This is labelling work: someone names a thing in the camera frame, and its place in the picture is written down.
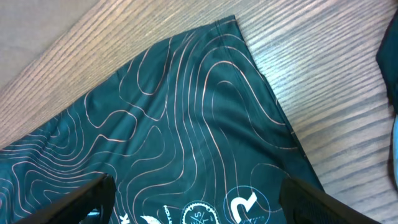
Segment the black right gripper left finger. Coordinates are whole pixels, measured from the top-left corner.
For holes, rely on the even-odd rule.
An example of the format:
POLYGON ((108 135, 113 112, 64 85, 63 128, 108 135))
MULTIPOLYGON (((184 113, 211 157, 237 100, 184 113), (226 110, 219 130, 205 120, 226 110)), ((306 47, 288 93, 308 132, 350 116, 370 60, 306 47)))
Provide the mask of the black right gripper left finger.
POLYGON ((16 224, 108 224, 114 208, 115 195, 116 185, 113 176, 102 174, 16 224))

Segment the black printed cycling jersey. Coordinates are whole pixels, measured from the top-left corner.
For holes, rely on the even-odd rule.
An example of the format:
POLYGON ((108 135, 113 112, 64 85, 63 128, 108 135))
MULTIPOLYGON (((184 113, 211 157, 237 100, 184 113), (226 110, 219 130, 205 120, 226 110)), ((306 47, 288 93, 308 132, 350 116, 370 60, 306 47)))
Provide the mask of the black printed cycling jersey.
POLYGON ((321 183, 234 16, 149 47, 1 150, 1 222, 114 177, 111 223, 284 223, 321 183))

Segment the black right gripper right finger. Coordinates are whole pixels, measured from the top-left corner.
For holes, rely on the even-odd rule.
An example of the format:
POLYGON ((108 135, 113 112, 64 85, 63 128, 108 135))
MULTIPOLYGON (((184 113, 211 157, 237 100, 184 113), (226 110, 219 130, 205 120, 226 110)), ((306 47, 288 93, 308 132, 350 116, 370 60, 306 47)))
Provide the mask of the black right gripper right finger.
POLYGON ((279 203, 288 224, 379 224, 296 178, 282 181, 279 203))

